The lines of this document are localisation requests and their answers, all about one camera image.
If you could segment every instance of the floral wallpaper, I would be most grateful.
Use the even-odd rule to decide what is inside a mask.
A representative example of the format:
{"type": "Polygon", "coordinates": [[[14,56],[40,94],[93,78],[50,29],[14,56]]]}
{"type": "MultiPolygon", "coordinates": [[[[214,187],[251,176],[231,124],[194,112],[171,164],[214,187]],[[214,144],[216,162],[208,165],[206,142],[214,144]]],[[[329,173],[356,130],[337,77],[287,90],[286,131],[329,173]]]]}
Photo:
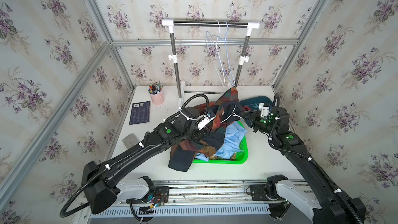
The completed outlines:
{"type": "Polygon", "coordinates": [[[120,79],[112,58],[105,57],[12,197],[15,204],[5,209],[0,223],[10,223],[9,218],[17,218],[14,223],[72,222],[74,216],[60,219],[59,211],[80,185],[83,166],[105,158],[128,95],[120,79]]]}
{"type": "MultiPolygon", "coordinates": [[[[253,38],[296,37],[316,0],[97,0],[114,39],[168,39],[164,18],[205,21],[261,22],[253,38]]],[[[204,38],[215,28],[175,27],[177,38],[204,38]]],[[[246,31],[234,29],[229,38],[246,31]]]]}
{"type": "Polygon", "coordinates": [[[292,127],[366,223],[398,218],[398,0],[330,0],[277,89],[292,127]]]}
{"type": "MultiPolygon", "coordinates": [[[[88,11],[83,0],[0,0],[0,182],[102,45],[88,11]]],[[[82,165],[104,159],[127,93],[105,57],[0,223],[72,221],[60,220],[60,207],[80,184],[82,165]]]]}
{"type": "MultiPolygon", "coordinates": [[[[227,47],[231,72],[225,46],[218,47],[222,63],[214,60],[216,67],[212,60],[212,56],[215,57],[211,53],[213,50],[204,46],[177,46],[180,79],[185,80],[186,85],[221,85],[217,72],[221,75],[222,83],[224,83],[222,77],[224,70],[232,80],[230,73],[233,76],[236,75],[238,59],[243,47],[227,47]]],[[[249,62],[245,62],[243,65],[239,84],[272,85],[290,49],[291,46],[286,45],[249,45],[246,51],[249,62]]],[[[174,64],[172,61],[164,59],[171,53],[170,47],[122,47],[119,51],[129,69],[131,79],[137,85],[148,85],[159,80],[164,85],[176,84],[174,64]]]]}

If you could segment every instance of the white table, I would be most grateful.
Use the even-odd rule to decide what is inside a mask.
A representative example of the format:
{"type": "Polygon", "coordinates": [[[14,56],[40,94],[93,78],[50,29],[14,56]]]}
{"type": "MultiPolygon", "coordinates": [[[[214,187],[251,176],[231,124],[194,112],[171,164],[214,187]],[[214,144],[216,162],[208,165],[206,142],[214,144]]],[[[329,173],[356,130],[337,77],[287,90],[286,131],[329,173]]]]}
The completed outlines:
{"type": "MultiPolygon", "coordinates": [[[[273,100],[274,93],[270,86],[239,86],[238,96],[239,100],[251,98],[254,96],[264,95],[273,100]]],[[[217,91],[224,92],[227,88],[221,86],[187,86],[185,91],[217,91]]],[[[138,139],[144,137],[145,132],[152,132],[153,129],[163,122],[163,119],[177,112],[178,94],[176,86],[165,86],[163,88],[165,101],[162,105],[156,106],[151,104],[150,107],[150,118],[148,123],[129,125],[130,113],[132,104],[135,102],[149,101],[150,96],[148,93],[147,86],[137,86],[134,93],[132,104],[129,106],[127,117],[123,123],[123,127],[117,144],[113,151],[112,157],[119,155],[126,151],[126,147],[122,142],[122,139],[134,133],[138,139]]],[[[186,93],[184,100],[194,94],[186,93]]],[[[207,94],[209,101],[215,101],[221,95],[218,94],[207,94]]],[[[198,97],[193,99],[188,106],[195,106],[204,103],[204,98],[198,97]]],[[[137,179],[142,176],[148,176],[153,181],[157,180],[258,180],[266,179],[269,176],[282,174],[289,179],[302,179],[301,174],[293,166],[293,164],[287,160],[286,157],[282,156],[280,152],[272,149],[268,145],[267,136],[247,127],[244,121],[241,121],[244,127],[248,130],[246,133],[246,140],[248,146],[249,157],[243,164],[205,164],[205,163],[193,163],[189,168],[188,172],[178,172],[168,168],[168,162],[170,159],[170,150],[162,152],[143,164],[138,166],[132,172],[129,173],[126,179],[137,179]]]]}

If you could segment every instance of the plaid garment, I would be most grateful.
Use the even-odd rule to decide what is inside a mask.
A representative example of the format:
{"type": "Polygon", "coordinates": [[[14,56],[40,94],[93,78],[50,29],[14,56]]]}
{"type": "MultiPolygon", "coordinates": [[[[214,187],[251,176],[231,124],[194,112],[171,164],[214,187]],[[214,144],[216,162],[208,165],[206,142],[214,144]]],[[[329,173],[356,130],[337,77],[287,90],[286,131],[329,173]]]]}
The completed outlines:
{"type": "MultiPolygon", "coordinates": [[[[178,145],[172,146],[168,167],[177,171],[186,172],[191,166],[197,152],[203,153],[206,157],[215,154],[224,144],[226,127],[232,122],[240,119],[236,116],[230,116],[234,107],[234,113],[237,115],[243,111],[243,107],[239,104],[236,87],[230,88],[216,102],[209,102],[209,109],[216,113],[214,120],[207,124],[207,128],[211,129],[211,131],[199,142],[186,139],[178,145]]],[[[199,112],[204,112],[206,103],[197,105],[195,108],[199,112]]]]}

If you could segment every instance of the blue cloth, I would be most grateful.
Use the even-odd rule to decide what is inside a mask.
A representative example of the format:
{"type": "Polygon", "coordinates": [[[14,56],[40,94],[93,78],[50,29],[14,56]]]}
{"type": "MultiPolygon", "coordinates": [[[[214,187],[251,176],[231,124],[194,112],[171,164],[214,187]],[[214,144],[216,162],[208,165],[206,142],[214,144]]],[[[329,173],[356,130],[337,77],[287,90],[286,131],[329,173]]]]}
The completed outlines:
{"type": "MultiPolygon", "coordinates": [[[[235,152],[241,152],[239,144],[245,136],[247,130],[239,125],[238,122],[233,122],[226,127],[225,139],[222,147],[216,152],[217,157],[230,159],[235,152]]],[[[197,159],[208,162],[209,158],[205,157],[202,153],[196,154],[197,159]]]]}

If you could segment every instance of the pen holder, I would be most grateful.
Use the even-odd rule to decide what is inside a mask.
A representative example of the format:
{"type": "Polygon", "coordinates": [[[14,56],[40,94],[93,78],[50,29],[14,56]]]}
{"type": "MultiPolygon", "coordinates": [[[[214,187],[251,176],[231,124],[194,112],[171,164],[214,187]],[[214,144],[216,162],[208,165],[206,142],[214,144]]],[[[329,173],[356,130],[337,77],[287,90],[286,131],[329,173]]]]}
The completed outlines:
{"type": "Polygon", "coordinates": [[[154,105],[161,105],[164,102],[164,97],[162,92],[158,92],[157,94],[149,94],[149,95],[154,105]]]}

